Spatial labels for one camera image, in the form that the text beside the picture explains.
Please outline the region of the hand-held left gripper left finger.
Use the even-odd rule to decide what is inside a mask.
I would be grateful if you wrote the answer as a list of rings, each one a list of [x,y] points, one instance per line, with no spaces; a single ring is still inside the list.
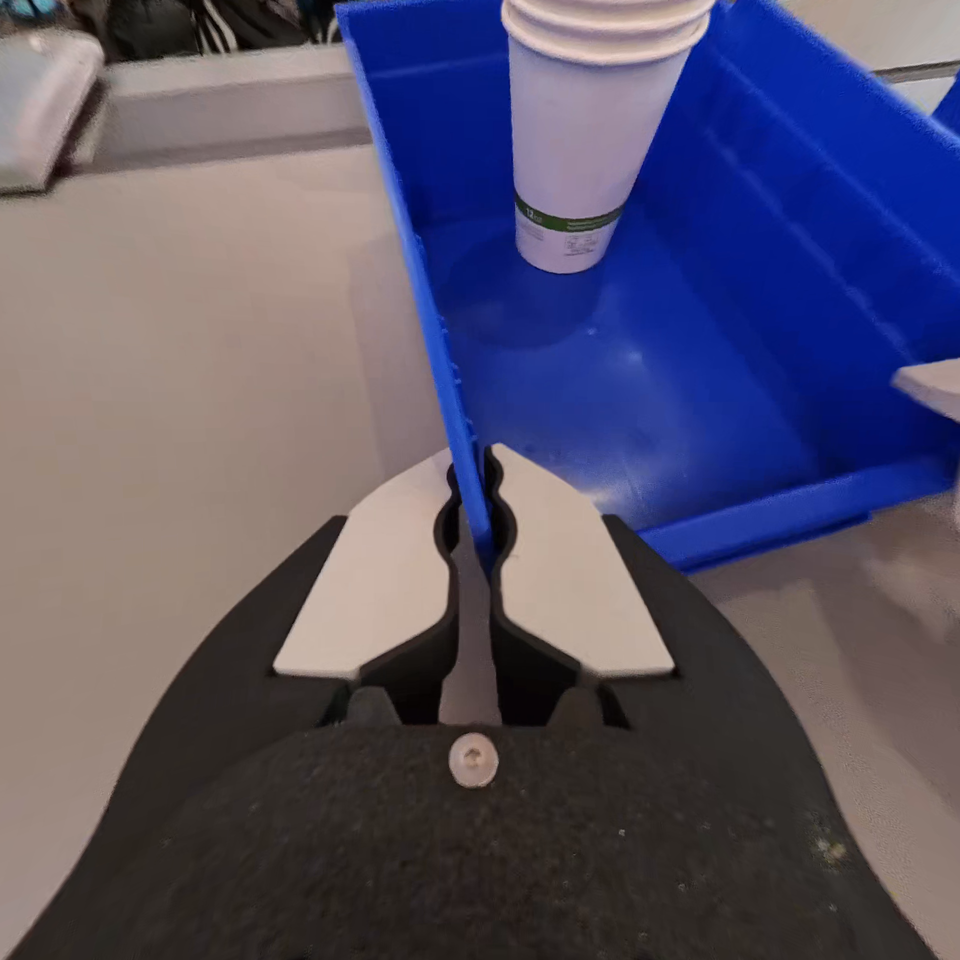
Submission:
[[[273,673],[379,688],[404,724],[438,724],[459,652],[460,505],[447,448],[364,497],[342,522]]]

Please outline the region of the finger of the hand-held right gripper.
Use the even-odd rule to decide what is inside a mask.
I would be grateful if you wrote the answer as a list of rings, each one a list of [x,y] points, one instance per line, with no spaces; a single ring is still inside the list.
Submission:
[[[959,366],[958,358],[903,366],[891,383],[921,406],[959,423]]]

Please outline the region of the stack of white paper cups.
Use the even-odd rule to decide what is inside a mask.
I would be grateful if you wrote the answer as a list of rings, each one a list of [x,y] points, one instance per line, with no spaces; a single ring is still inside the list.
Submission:
[[[606,255],[713,1],[505,1],[515,245],[572,275]]]

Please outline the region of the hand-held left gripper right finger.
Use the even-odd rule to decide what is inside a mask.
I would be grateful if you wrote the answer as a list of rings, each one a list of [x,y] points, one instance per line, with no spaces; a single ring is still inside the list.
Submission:
[[[489,631],[504,725],[545,726],[569,690],[676,670],[603,514],[503,442],[485,451]]]

